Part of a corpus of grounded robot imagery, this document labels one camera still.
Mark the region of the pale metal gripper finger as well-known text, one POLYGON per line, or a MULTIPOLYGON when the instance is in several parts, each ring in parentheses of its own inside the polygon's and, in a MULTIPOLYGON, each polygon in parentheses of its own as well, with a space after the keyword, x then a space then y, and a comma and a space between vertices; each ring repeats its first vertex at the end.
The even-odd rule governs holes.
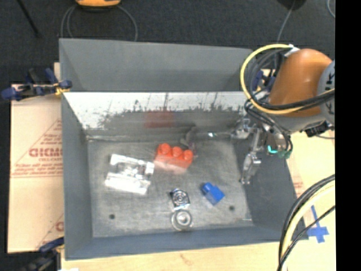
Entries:
POLYGON ((247 185, 250 183, 251 178, 251 166, 252 166, 252 156, 251 154, 247 154, 244 158, 241 170, 240 182, 243 185, 247 185))
POLYGON ((262 159, 258 158, 257 155, 255 154, 251 154, 250 167, 249 167, 249 173, 251 177, 253 177, 257 173, 261 164, 262 164, 262 159))

